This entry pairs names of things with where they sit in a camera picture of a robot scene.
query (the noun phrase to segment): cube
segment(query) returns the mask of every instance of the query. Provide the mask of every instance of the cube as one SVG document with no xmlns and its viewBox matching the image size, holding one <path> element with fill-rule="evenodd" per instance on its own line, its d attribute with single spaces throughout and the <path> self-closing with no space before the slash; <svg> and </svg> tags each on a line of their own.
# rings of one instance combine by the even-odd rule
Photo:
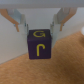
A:
<svg viewBox="0 0 84 84">
<path fill-rule="evenodd" d="M 29 59 L 51 58 L 51 35 L 49 29 L 29 30 L 27 42 Z"/>
</svg>

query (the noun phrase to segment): yellow letter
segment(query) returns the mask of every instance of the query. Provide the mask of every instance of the yellow letter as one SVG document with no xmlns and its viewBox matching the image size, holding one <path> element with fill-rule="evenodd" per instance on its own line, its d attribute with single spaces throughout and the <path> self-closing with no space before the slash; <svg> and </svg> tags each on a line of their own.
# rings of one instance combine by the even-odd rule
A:
<svg viewBox="0 0 84 84">
<path fill-rule="evenodd" d="M 39 47 L 42 46 L 43 49 L 45 49 L 45 45 L 44 44 L 38 44 L 37 45 L 37 56 L 39 56 Z"/>
<path fill-rule="evenodd" d="M 37 32 L 43 32 L 43 33 L 40 33 L 41 36 L 37 36 L 37 35 L 36 35 Z M 35 31 L 35 32 L 33 33 L 33 35 L 34 35 L 35 37 L 45 37 L 44 31 Z"/>
</svg>

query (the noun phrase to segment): block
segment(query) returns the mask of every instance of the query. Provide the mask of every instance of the block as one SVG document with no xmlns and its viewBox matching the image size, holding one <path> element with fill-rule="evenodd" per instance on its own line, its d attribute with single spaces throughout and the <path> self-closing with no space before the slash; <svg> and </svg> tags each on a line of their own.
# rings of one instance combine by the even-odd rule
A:
<svg viewBox="0 0 84 84">
<path fill-rule="evenodd" d="M 51 58 L 51 35 L 49 29 L 29 30 L 27 42 L 29 59 Z"/>
</svg>

